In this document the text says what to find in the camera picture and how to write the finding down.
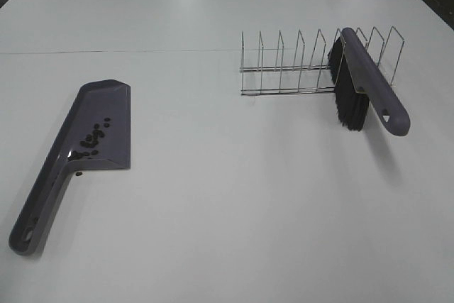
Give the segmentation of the purple plastic dustpan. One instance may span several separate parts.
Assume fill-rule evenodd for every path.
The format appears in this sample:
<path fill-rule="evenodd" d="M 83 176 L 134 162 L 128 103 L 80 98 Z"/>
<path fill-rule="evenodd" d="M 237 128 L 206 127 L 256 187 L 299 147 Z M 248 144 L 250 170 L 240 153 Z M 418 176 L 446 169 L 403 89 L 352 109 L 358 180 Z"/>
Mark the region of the purple plastic dustpan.
<path fill-rule="evenodd" d="M 22 256 L 37 251 L 74 173 L 130 167 L 130 86 L 114 79 L 84 84 L 11 229 L 10 249 Z"/>

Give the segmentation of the pile of coffee beans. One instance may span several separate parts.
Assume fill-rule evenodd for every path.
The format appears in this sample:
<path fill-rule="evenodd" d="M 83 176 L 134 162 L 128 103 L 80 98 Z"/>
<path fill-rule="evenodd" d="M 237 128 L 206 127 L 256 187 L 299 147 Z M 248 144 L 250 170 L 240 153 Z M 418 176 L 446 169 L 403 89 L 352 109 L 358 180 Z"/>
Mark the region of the pile of coffee beans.
<path fill-rule="evenodd" d="M 101 123 L 94 123 L 90 133 L 87 133 L 83 139 L 79 141 L 78 146 L 81 150 L 71 150 L 68 153 L 67 159 L 69 161 L 88 159 L 91 160 L 94 156 L 99 154 L 99 144 L 106 137 L 104 128 L 109 128 L 111 118 L 106 117 Z"/>

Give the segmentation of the purple brush black bristles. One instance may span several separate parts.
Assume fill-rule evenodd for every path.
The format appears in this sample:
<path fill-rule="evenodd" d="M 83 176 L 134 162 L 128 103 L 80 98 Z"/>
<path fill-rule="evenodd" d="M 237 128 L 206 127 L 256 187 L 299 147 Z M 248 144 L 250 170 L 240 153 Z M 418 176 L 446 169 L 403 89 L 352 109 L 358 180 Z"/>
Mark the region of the purple brush black bristles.
<path fill-rule="evenodd" d="M 350 131 L 361 131 L 369 106 L 394 136 L 406 136 L 407 110 L 373 61 L 357 33 L 343 28 L 328 53 L 338 120 Z"/>

